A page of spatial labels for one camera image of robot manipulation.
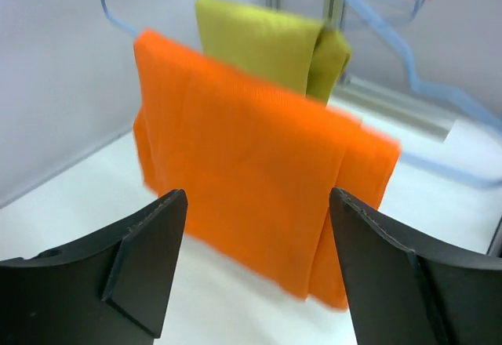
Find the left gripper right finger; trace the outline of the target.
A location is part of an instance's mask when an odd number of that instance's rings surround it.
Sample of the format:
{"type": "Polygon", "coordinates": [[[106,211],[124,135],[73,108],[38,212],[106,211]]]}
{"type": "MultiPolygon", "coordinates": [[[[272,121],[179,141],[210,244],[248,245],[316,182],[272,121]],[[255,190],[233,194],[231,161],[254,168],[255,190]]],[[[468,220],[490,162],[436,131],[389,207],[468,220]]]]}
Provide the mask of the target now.
{"type": "Polygon", "coordinates": [[[501,244],[462,249],[334,188],[330,216],[359,344],[499,344],[501,244]]]}

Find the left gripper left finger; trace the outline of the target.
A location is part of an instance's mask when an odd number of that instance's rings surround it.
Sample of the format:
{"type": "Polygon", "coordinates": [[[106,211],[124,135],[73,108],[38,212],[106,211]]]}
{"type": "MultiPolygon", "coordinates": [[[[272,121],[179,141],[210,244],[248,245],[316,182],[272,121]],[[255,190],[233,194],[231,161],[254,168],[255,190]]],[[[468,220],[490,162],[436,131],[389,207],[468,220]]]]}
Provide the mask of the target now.
{"type": "Polygon", "coordinates": [[[37,256],[1,263],[4,344],[152,344],[162,334],[187,215],[170,191],[37,256]]]}

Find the orange trousers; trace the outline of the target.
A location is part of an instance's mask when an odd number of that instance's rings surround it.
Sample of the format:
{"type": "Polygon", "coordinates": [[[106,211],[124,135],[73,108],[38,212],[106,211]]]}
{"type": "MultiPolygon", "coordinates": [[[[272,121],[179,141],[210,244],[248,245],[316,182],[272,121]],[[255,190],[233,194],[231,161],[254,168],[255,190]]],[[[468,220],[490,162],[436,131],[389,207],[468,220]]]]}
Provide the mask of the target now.
{"type": "Polygon", "coordinates": [[[297,298],[346,309],[329,194],[340,187],[378,208],[399,144],[154,31],[133,48],[146,185],[186,192],[190,236],[297,298]]]}

